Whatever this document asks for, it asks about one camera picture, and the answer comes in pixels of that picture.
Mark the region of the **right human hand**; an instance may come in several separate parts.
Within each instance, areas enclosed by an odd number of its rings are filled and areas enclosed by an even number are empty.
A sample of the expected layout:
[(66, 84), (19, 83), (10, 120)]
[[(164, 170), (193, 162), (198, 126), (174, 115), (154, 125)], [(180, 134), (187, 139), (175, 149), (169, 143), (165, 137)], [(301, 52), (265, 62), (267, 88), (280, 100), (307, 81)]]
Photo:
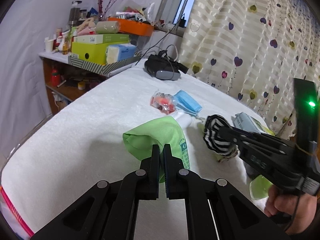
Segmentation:
[(268, 200), (264, 209), (265, 215), (274, 216), (279, 212), (293, 217), (296, 204), (297, 211), (291, 226), (286, 230), (288, 235), (304, 232), (312, 223), (317, 211), (317, 197), (303, 194), (300, 199), (293, 195), (281, 194), (279, 189), (272, 185), (268, 191)]

